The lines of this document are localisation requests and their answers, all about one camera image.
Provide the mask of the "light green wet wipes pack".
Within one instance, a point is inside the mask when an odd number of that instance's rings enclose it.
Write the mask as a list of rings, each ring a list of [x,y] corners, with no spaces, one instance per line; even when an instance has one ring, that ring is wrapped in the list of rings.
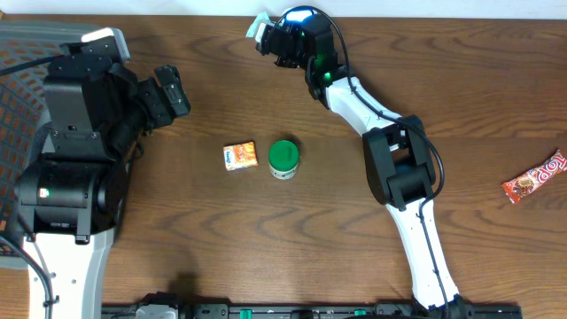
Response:
[[[245,37],[246,38],[254,38],[257,35],[257,32],[260,28],[261,23],[269,23],[270,17],[267,12],[260,12],[256,18],[254,19],[253,23],[249,26]]]

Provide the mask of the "orange tissue pack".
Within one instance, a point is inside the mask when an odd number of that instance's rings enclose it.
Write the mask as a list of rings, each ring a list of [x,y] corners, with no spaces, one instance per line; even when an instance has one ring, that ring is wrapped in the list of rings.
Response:
[[[227,171],[256,167],[259,165],[255,151],[255,143],[253,141],[224,146],[223,159]]]

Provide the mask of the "green lid white jar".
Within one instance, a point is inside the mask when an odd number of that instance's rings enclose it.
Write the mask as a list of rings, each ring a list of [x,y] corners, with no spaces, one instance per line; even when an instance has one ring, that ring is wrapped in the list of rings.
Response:
[[[288,180],[296,175],[299,167],[299,148],[289,140],[273,143],[268,153],[269,170],[272,176]]]

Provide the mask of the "orange red snack bag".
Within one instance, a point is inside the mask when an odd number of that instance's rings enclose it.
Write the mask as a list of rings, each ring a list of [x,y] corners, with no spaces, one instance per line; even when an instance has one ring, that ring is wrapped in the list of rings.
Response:
[[[555,175],[566,170],[566,157],[560,149],[541,165],[531,168],[521,175],[503,183],[501,187],[512,204],[535,192]]]

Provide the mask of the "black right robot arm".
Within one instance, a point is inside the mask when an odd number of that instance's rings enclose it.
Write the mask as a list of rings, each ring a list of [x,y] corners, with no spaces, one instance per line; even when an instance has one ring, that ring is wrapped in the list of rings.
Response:
[[[247,35],[261,55],[276,56],[276,66],[303,69],[312,98],[361,136],[369,188],[396,224],[420,314],[463,317],[463,301],[448,270],[433,213],[445,170],[421,120],[389,110],[362,87],[337,23],[318,8],[297,6],[278,20],[261,12]]]

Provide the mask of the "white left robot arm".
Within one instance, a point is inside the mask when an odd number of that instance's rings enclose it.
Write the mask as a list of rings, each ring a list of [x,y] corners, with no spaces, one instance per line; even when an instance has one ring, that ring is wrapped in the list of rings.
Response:
[[[32,318],[98,318],[142,136],[190,112],[174,66],[139,80],[112,53],[49,58],[50,121],[15,187]]]

